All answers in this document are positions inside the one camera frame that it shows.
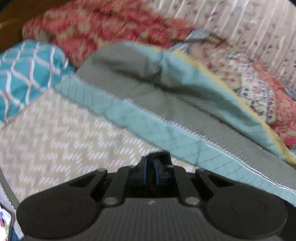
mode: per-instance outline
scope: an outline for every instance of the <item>cushion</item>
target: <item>cushion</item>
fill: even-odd
[[[23,27],[24,39],[58,45],[79,67],[97,49],[121,40],[169,48],[194,29],[182,19],[166,19],[142,0],[76,0],[51,9]]]
[[[0,54],[0,126],[74,68],[56,46],[27,40]]]

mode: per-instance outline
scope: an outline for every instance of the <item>phone screen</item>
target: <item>phone screen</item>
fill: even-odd
[[[0,241],[9,241],[11,219],[10,213],[0,204]]]

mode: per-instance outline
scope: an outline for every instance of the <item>textured gray surface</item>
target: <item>textured gray surface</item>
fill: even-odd
[[[215,107],[181,89],[169,73],[134,49],[116,44],[93,54],[78,70],[84,81],[175,121],[242,159],[269,179],[296,190],[296,171],[227,124]]]
[[[25,237],[23,241],[37,241]],[[176,198],[126,199],[119,207],[104,209],[94,225],[70,240],[87,241],[246,241],[212,227],[197,208]],[[280,241],[274,235],[260,241]]]

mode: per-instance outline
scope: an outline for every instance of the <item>pillow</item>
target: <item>pillow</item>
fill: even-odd
[[[74,68],[54,45],[24,41],[0,54],[0,126]]]
[[[207,30],[193,30],[179,49],[203,63],[245,100],[287,146],[296,144],[296,102],[264,66]]]

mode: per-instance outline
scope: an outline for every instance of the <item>floral pattern fabric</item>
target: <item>floral pattern fabric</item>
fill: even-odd
[[[245,100],[287,146],[296,144],[296,102],[264,66],[209,31],[193,30],[180,49],[199,60]]]
[[[289,0],[148,0],[165,16],[184,18],[227,38],[296,90],[296,7]]]
[[[57,44],[79,67],[111,42],[140,41],[169,48],[193,29],[185,20],[163,18],[141,0],[76,0],[27,22],[23,38]]]
[[[258,78],[248,57],[236,51],[224,39],[196,29],[190,33],[185,43],[178,43],[171,49],[176,48],[206,65],[266,123],[274,121],[276,102],[273,89]]]

